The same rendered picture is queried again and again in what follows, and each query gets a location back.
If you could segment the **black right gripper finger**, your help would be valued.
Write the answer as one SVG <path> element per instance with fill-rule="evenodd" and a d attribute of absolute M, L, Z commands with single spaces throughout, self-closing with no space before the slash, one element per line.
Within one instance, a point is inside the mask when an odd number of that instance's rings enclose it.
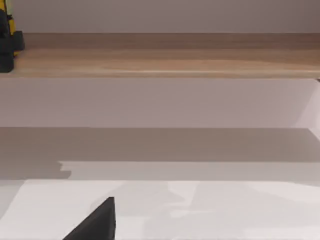
<path fill-rule="evenodd" d="M 62 240 L 116 240 L 116 204 L 108 197 Z"/>

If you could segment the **wooden shelf board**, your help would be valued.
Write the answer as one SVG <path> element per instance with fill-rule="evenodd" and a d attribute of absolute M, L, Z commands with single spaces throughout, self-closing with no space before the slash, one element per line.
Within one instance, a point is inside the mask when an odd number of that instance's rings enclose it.
<path fill-rule="evenodd" d="M 1 78 L 320 79 L 320 33 L 27 33 Z"/>

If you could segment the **black and yellow power drill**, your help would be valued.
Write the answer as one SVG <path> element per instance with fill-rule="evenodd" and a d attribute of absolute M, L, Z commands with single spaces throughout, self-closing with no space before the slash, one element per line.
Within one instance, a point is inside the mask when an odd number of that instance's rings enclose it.
<path fill-rule="evenodd" d="M 16 30 L 12 0 L 0 0 L 0 74 L 15 68 L 15 58 L 25 50 L 22 31 Z"/>

